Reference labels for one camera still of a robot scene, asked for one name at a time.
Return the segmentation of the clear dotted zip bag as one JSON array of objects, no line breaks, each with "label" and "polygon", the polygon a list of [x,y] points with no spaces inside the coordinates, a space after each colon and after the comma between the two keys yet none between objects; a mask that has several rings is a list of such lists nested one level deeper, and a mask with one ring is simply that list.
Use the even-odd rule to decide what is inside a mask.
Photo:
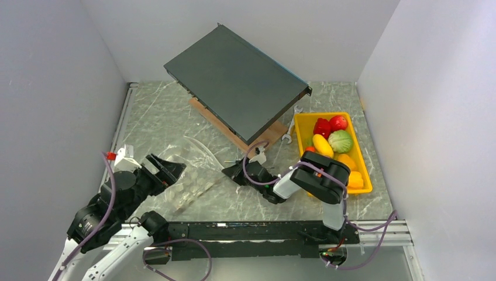
[{"label": "clear dotted zip bag", "polygon": [[172,141],[159,157],[169,162],[185,164],[178,180],[162,194],[166,212],[179,214],[211,188],[223,183],[223,166],[200,141],[182,136]]}]

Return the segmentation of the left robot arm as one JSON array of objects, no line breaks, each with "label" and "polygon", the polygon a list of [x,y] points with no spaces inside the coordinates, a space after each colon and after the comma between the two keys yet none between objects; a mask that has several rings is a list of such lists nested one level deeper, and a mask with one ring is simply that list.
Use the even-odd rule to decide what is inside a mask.
[{"label": "left robot arm", "polygon": [[163,193],[180,179],[186,164],[169,162],[154,154],[146,156],[157,169],[152,173],[131,157],[117,156],[112,170],[106,153],[102,153],[109,179],[99,193],[78,210],[67,231],[67,239],[50,280],[103,280],[121,269],[132,252],[145,248],[145,242],[162,245],[168,238],[168,222],[157,212],[149,211],[139,226],[100,262],[93,260],[102,252],[122,224],[148,198]]}]

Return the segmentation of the red toy bell pepper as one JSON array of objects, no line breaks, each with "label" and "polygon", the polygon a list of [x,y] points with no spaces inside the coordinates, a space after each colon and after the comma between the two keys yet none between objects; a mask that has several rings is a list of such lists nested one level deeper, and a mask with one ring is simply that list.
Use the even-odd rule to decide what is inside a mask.
[{"label": "red toy bell pepper", "polygon": [[332,128],[330,122],[327,119],[318,118],[314,125],[313,134],[321,135],[325,139],[328,139],[331,132],[332,132]]}]

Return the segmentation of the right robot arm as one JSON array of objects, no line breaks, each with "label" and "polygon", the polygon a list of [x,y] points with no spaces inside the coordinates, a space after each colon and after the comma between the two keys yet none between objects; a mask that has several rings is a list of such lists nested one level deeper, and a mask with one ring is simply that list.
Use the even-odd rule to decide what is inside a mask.
[{"label": "right robot arm", "polygon": [[305,152],[283,174],[273,175],[258,161],[244,157],[222,173],[240,186],[251,186],[263,198],[280,204],[304,190],[322,203],[322,235],[336,243],[345,235],[345,199],[351,170],[345,164],[315,152]]}]

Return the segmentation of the red toy apple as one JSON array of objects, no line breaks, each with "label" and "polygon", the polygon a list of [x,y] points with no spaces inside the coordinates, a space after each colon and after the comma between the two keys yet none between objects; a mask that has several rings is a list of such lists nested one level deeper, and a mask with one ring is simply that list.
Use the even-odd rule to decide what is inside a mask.
[{"label": "red toy apple", "polygon": [[329,120],[331,132],[346,130],[348,127],[348,121],[342,115],[336,115]]}]

